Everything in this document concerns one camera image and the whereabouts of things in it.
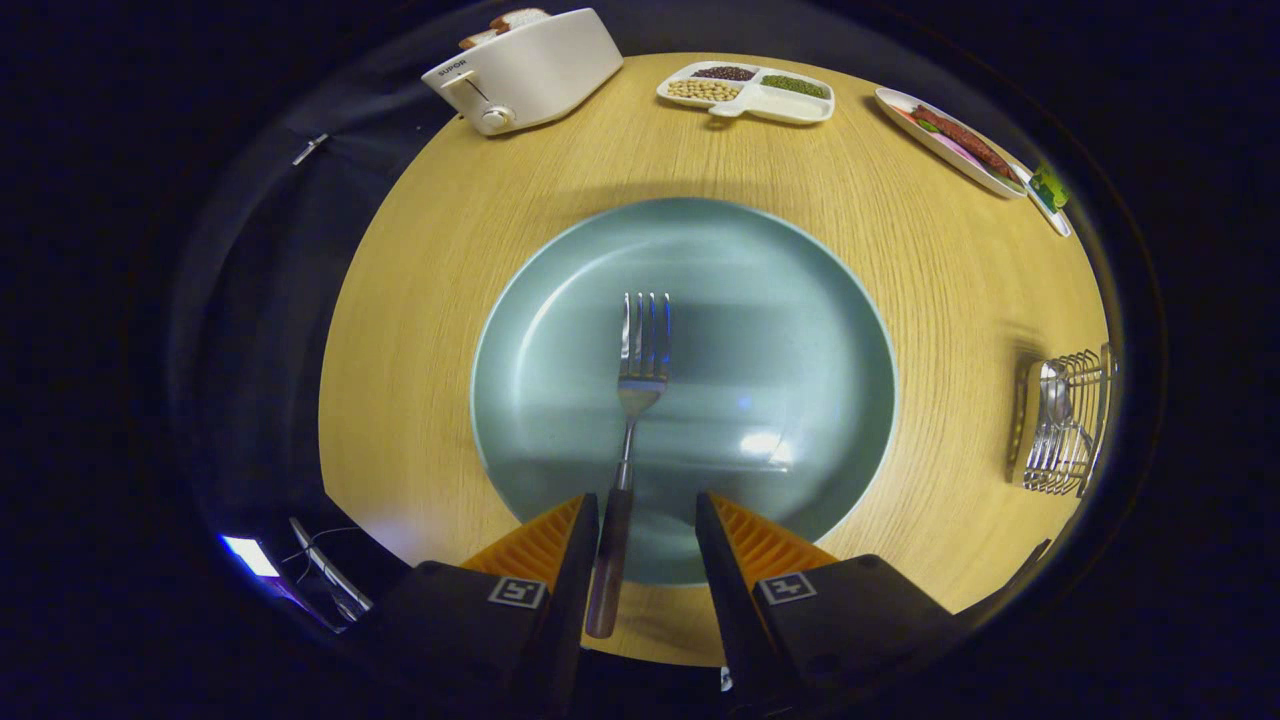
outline bread slice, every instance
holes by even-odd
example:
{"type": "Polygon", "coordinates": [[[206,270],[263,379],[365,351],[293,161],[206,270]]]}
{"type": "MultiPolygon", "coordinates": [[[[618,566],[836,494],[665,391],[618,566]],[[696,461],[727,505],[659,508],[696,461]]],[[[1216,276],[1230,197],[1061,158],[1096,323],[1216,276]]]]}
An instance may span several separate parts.
{"type": "Polygon", "coordinates": [[[489,23],[489,27],[498,32],[507,32],[512,28],[532,24],[538,20],[545,20],[549,17],[550,15],[547,10],[543,10],[541,8],[521,8],[518,10],[503,13],[500,17],[494,18],[494,20],[489,23]]]}
{"type": "Polygon", "coordinates": [[[494,37],[498,37],[498,31],[495,29],[486,29],[484,32],[477,32],[472,36],[462,38],[462,42],[458,42],[458,47],[463,50],[471,50],[476,45],[484,45],[485,42],[489,42],[494,37]]]}

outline wood grain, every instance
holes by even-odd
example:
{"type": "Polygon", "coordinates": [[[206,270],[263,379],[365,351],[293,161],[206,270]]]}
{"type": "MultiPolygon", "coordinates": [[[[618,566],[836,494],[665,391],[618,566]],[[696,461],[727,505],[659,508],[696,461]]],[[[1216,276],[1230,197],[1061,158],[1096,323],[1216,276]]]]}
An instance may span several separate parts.
{"type": "MultiPolygon", "coordinates": [[[[1009,482],[1019,363],[1097,348],[1102,301],[1074,236],[918,145],[874,106],[874,90],[785,60],[646,55],[554,124],[485,138],[447,123],[370,223],[334,311],[320,383],[328,493],[411,564],[460,562],[517,527],[471,437],[471,363],[489,310],[567,227],[640,200],[714,197],[831,247],[895,346],[893,445],[820,547],[876,552],[952,611],[1000,587],[1079,505],[1009,482]],[[836,114],[812,127],[719,120],[654,97],[666,76],[707,59],[817,77],[836,90],[836,114]]],[[[705,588],[626,583],[613,637],[584,644],[723,662],[705,588]]]]}

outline white toaster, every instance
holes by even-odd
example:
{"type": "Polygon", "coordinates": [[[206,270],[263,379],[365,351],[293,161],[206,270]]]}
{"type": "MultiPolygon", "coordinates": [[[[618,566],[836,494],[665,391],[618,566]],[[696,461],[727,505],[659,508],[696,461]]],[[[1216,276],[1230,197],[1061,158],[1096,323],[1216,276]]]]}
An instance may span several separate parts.
{"type": "Polygon", "coordinates": [[[622,67],[595,10],[512,28],[422,76],[481,135],[564,117],[622,67]]]}

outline bright light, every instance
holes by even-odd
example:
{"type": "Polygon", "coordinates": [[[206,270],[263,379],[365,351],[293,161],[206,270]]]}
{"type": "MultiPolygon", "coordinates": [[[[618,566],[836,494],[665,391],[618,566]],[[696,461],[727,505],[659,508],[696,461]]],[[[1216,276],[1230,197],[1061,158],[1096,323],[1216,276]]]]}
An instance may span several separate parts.
{"type": "Polygon", "coordinates": [[[737,448],[744,455],[768,455],[778,446],[780,439],[778,433],[748,433],[742,436],[737,448]]]}
{"type": "Polygon", "coordinates": [[[271,561],[266,559],[266,553],[262,552],[262,547],[257,544],[257,541],[248,538],[232,538],[221,536],[223,542],[232,552],[238,555],[241,560],[248,565],[250,571],[260,578],[279,578],[280,574],[271,565],[271,561]]]}
{"type": "Polygon", "coordinates": [[[769,457],[769,462],[777,465],[790,465],[791,464],[791,445],[780,442],[778,448],[773,451],[773,456],[769,457]]]}

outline light blue plate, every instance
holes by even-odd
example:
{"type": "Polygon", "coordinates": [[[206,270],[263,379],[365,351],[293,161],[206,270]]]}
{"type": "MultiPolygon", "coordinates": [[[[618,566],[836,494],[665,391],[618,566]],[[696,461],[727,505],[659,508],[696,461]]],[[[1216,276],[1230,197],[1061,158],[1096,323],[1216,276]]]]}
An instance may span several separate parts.
{"type": "Polygon", "coordinates": [[[671,384],[636,429],[626,578],[704,583],[694,498],[710,489],[817,541],[861,497],[897,413],[884,323],[804,231],[741,205],[666,199],[602,213],[543,247],[476,351],[485,470],[529,520],[608,497],[623,418],[622,293],[671,295],[671,384]]]}

